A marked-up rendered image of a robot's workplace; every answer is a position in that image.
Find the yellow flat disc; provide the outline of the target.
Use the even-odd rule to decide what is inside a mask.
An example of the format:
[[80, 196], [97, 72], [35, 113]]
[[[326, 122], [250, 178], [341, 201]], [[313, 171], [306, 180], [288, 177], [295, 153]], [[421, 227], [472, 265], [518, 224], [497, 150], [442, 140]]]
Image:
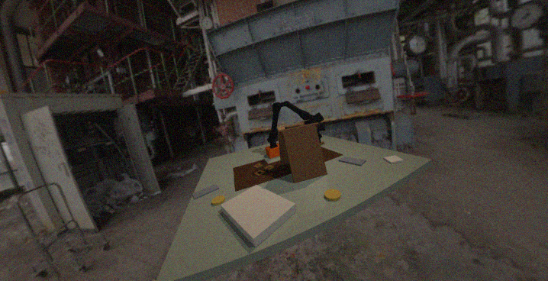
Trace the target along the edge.
[[220, 205], [223, 202], [225, 202], [225, 197], [223, 195], [219, 195], [212, 199], [211, 203], [212, 205]]
[[341, 193], [336, 189], [328, 189], [324, 195], [326, 200], [337, 201], [340, 199]]

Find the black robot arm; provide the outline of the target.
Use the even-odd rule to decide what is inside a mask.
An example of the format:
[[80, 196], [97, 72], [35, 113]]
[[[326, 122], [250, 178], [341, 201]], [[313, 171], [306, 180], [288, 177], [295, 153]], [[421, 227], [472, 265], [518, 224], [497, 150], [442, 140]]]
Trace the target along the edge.
[[[278, 147], [276, 144], [276, 137], [278, 136], [278, 131], [276, 128], [280, 109], [284, 106], [296, 112], [303, 120], [307, 120], [304, 122], [304, 124], [312, 124], [316, 122], [319, 123], [324, 120], [323, 116], [319, 112], [316, 115], [311, 115], [309, 112], [301, 110], [289, 101], [273, 103], [272, 129], [269, 132], [269, 138], [267, 139], [267, 141], [270, 143], [270, 148]], [[318, 131], [325, 131], [325, 125], [318, 125]]]

